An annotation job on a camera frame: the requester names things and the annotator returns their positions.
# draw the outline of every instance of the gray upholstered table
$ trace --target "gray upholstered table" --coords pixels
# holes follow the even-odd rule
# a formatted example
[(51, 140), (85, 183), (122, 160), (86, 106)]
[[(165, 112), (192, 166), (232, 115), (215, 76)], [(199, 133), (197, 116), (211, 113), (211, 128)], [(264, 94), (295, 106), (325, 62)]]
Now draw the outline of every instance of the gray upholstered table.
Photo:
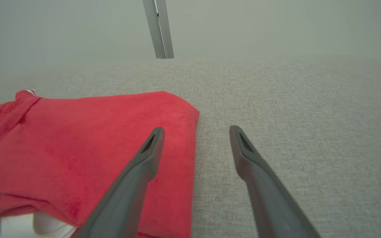
[(230, 125), (245, 130), (324, 238), (381, 237), (381, 62), (154, 60), (0, 75), (0, 103), (21, 89), (47, 98), (165, 90), (193, 104), (195, 238), (256, 236)]

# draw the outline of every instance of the red towel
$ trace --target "red towel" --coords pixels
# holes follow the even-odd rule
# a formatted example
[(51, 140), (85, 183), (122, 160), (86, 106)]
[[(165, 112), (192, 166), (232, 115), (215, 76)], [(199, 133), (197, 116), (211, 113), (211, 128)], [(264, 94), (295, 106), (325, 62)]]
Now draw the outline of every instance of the red towel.
[(81, 226), (155, 127), (165, 129), (138, 236), (190, 237), (199, 112), (167, 92), (0, 104), (0, 217), (44, 211)]

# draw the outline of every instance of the fabric fold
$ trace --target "fabric fold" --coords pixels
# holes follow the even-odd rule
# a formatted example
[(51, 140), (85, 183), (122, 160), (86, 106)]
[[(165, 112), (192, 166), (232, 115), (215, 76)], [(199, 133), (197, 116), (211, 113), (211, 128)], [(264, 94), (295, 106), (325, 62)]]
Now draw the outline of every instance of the fabric fold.
[(167, 92), (47, 99), (20, 91), (0, 104), (0, 217), (43, 211), (81, 226), (150, 132), (163, 127), (138, 231), (190, 237), (198, 116)]

